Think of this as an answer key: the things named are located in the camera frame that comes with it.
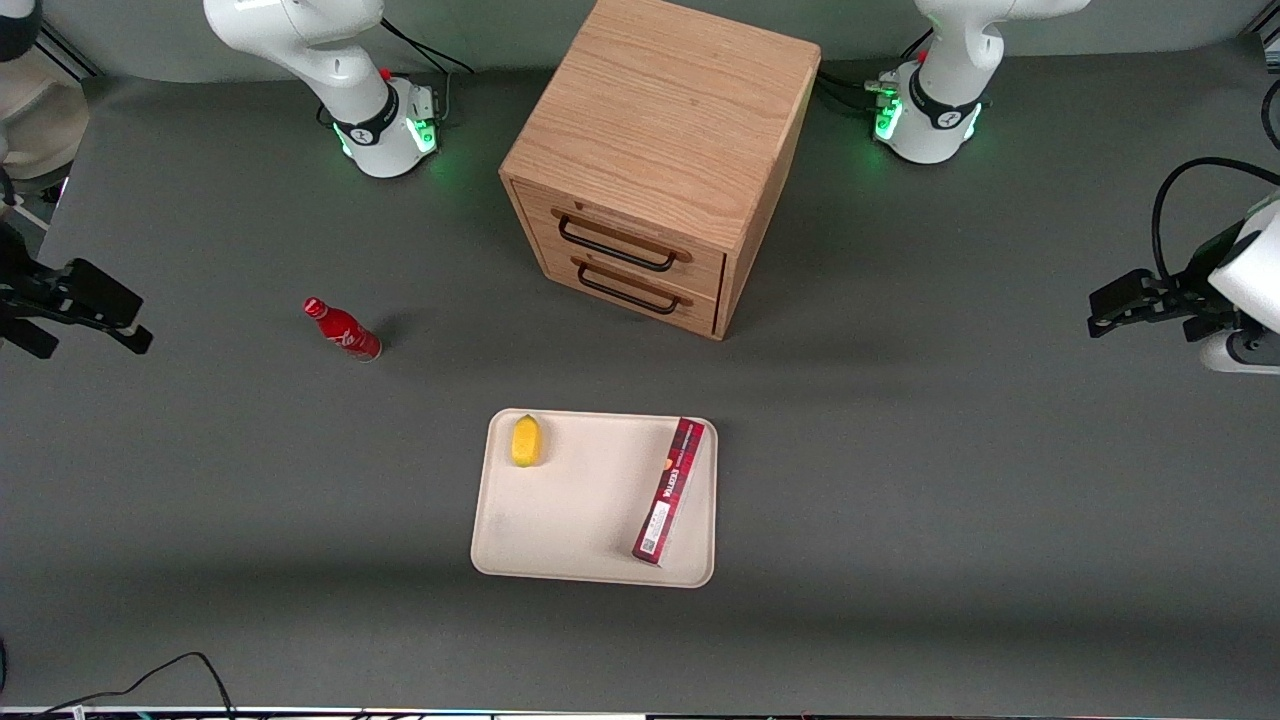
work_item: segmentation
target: cabinet top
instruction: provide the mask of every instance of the cabinet top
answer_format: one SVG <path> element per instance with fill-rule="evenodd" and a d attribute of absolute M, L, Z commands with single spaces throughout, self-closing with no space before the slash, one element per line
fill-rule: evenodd
<path fill-rule="evenodd" d="M 818 60 L 660 0 L 598 0 L 502 173 L 736 250 Z"/>

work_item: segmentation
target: barcode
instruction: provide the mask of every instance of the barcode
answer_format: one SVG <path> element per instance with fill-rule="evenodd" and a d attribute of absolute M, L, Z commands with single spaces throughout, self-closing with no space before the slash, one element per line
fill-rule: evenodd
<path fill-rule="evenodd" d="M 671 511 L 671 505 L 667 502 L 654 502 L 653 514 L 649 515 L 649 525 L 644 529 L 644 536 L 640 541 L 640 550 L 643 552 L 652 553 L 658 548 L 658 539 L 662 538 L 662 528 L 667 524 L 667 512 Z"/>

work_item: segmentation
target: green led light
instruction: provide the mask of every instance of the green led light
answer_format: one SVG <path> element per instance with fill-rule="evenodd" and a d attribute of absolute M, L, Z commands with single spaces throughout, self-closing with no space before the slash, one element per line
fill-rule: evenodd
<path fill-rule="evenodd" d="M 901 117 L 902 101 L 895 97 L 888 105 L 881 109 L 879 115 L 877 115 L 876 135 L 884 141 L 893 137 L 893 131 L 897 129 L 897 120 Z"/>
<path fill-rule="evenodd" d="M 417 143 L 417 149 L 424 155 L 435 150 L 434 124 L 429 120 L 416 120 L 413 118 L 404 118 L 404 124 L 408 127 L 408 132 L 413 137 L 413 142 Z"/>
<path fill-rule="evenodd" d="M 973 129 L 974 129 L 974 127 L 977 127 L 977 124 L 978 124 L 978 115 L 980 115 L 980 114 L 982 114 L 982 102 L 978 102 L 978 106 L 973 109 L 973 118 L 969 119 L 969 129 L 964 131 L 964 138 L 965 140 L 969 140 L 970 137 L 973 137 Z"/>
<path fill-rule="evenodd" d="M 338 136 L 338 142 L 342 143 L 342 154 L 351 158 L 351 147 L 347 147 L 347 138 L 342 136 L 342 131 L 338 129 L 338 123 L 333 124 L 333 132 Z"/>

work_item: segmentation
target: red box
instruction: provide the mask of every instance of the red box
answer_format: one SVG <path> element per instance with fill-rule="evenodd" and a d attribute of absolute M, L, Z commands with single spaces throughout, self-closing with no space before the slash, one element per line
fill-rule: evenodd
<path fill-rule="evenodd" d="M 704 429 L 701 423 L 689 418 L 681 418 L 676 425 L 676 437 L 672 438 L 671 450 L 667 451 L 667 464 L 658 480 L 658 492 L 653 496 L 649 514 L 640 527 L 640 536 L 631 548 L 631 555 L 650 565 L 659 564 L 662 551 L 667 547 L 667 534 L 676 521 L 676 509 L 680 507 L 680 497 L 685 493 L 685 483 L 694 468 L 694 457 L 698 455 L 698 443 L 703 438 Z"/>

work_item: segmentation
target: black metal handle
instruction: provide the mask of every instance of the black metal handle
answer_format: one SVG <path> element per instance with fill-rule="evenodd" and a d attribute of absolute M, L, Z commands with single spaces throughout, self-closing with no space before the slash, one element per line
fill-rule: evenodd
<path fill-rule="evenodd" d="M 612 287 L 609 287 L 607 284 L 600 284 L 600 283 L 598 283 L 595 281 L 586 279 L 586 264 L 585 263 L 577 266 L 577 282 L 585 284 L 586 287 L 589 287 L 591 290 L 603 292 L 604 295 L 608 295 L 611 297 L 617 297 L 618 300 L 623 300 L 623 301 L 630 302 L 632 305 L 644 307 L 645 310 L 648 310 L 650 313 L 654 313 L 654 314 L 658 314 L 658 315 L 671 315 L 672 313 L 676 311 L 676 307 L 680 307 L 680 299 L 678 297 L 672 297 L 671 299 L 671 305 L 667 305 L 666 307 L 663 307 L 662 305 L 655 305 L 653 302 L 649 302 L 648 300 L 640 300 L 639 297 L 635 297 L 632 295 L 627 295 L 627 293 L 622 292 L 621 290 L 613 290 Z"/>
<path fill-rule="evenodd" d="M 561 215 L 561 225 L 559 225 L 561 237 L 572 242 L 573 245 L 582 246 L 588 250 L 594 250 L 603 255 L 608 255 L 609 258 L 622 260 L 623 263 L 631 263 L 632 265 L 637 265 L 646 270 L 653 270 L 654 273 L 666 273 L 667 270 L 671 269 L 672 263 L 676 261 L 676 252 L 667 252 L 666 263 L 653 263 L 650 260 L 645 260 L 644 258 L 636 258 L 635 255 L 631 255 L 628 252 L 614 250 L 607 245 L 600 245 L 599 242 L 568 232 L 568 223 L 570 223 L 568 215 Z"/>

